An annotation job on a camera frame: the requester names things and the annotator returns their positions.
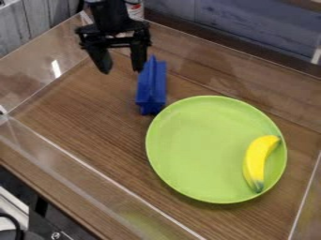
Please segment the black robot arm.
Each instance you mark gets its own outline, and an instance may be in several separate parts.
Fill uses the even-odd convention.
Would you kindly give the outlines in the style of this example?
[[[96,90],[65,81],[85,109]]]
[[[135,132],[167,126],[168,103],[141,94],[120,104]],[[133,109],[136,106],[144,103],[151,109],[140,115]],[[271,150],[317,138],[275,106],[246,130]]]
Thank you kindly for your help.
[[[151,45],[149,24],[129,17],[124,0],[84,0],[93,23],[79,26],[80,48],[101,73],[112,68],[109,49],[128,48],[132,70],[140,72]]]

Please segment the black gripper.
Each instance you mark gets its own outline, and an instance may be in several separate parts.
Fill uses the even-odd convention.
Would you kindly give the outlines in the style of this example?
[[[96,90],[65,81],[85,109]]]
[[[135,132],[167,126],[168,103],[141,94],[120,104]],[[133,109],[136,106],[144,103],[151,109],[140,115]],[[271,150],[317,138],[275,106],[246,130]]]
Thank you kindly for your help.
[[[87,49],[89,58],[104,74],[111,72],[112,61],[108,48],[128,48],[132,70],[140,72],[147,61],[147,51],[151,45],[149,24],[128,21],[116,31],[104,31],[96,23],[75,28],[80,39],[80,47]]]

